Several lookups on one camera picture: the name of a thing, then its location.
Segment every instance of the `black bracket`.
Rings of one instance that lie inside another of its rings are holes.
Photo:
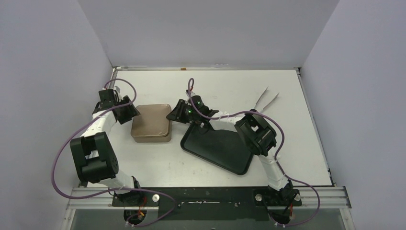
[[[98,183],[115,178],[118,173],[118,161],[106,132],[72,139],[70,149],[81,182]],[[94,150],[98,151],[99,156],[86,159]]]
[[[134,179],[134,188],[141,188],[139,182],[135,177]],[[146,202],[144,206],[146,207],[156,207],[159,205],[159,201],[154,202],[152,200],[153,193],[144,193],[139,191],[130,191],[128,193],[117,194],[114,193],[112,206],[113,207],[134,207],[139,206],[144,202]]]
[[[255,155],[268,156],[269,149],[276,146],[276,131],[262,116],[245,114],[234,127],[249,151]]]
[[[253,196],[256,206],[266,208],[269,216],[280,224],[287,224],[291,220],[289,206],[301,206],[302,200],[295,200],[300,195],[298,189],[293,189],[292,181],[279,191],[270,187],[268,189],[256,189]],[[285,207],[285,209],[268,210],[268,207]]]
[[[193,104],[205,116],[213,116],[218,110],[209,109],[206,105],[204,105],[202,98],[198,95],[192,97]],[[176,104],[175,108],[166,116],[168,120],[176,121],[180,123],[189,123],[195,122],[197,124],[204,123],[209,125],[208,119],[200,116],[193,106],[191,105],[191,101],[189,100],[186,102],[185,100],[179,99],[178,103]]]
[[[113,89],[100,90],[99,97],[100,101],[94,108],[94,114],[99,111],[110,109],[114,106],[127,104],[131,101],[128,96],[124,96],[123,99],[120,101],[118,92]],[[128,121],[131,121],[133,117],[140,115],[140,112],[135,108],[133,104],[130,104],[114,109],[113,114],[115,119],[122,125]]]

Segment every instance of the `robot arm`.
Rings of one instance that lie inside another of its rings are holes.
[[[213,117],[222,116],[227,116],[227,114],[218,112],[213,115]],[[276,147],[276,131],[263,117],[246,114],[245,116],[225,117],[209,122],[214,130],[229,130],[240,135],[249,151],[259,157],[267,175],[269,187],[279,191],[288,184],[288,179],[283,175],[274,159],[273,147]]]
[[[92,118],[100,117],[79,137],[72,139],[72,151],[76,172],[81,182],[100,183],[112,188],[139,188],[134,177],[119,170],[114,150],[109,142],[108,134],[118,121],[124,124],[140,113],[134,105],[128,105],[101,114],[121,104],[130,102],[128,96],[120,95],[120,89],[106,89],[99,91],[100,102],[96,104]],[[117,190],[117,194],[129,191]]]

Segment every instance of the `gray wall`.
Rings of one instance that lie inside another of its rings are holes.
[[[0,3],[1,229],[60,228],[68,200],[51,186],[51,163],[111,71],[76,0]],[[67,193],[78,183],[69,149],[56,180]]]
[[[359,230],[406,229],[406,1],[341,0],[302,76]]]
[[[338,0],[79,0],[114,66],[301,67]]]

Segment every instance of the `screw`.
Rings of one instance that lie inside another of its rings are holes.
[[[256,201],[262,201],[262,195],[261,194],[256,194],[255,195],[255,200]]]
[[[154,194],[154,195],[152,196],[152,201],[158,202],[158,201],[159,201],[159,195],[158,195],[158,194]]]

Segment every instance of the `black plastic tray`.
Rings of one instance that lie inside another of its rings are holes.
[[[180,146],[183,150],[237,175],[247,172],[253,156],[237,132],[208,130],[196,124],[190,125]]]

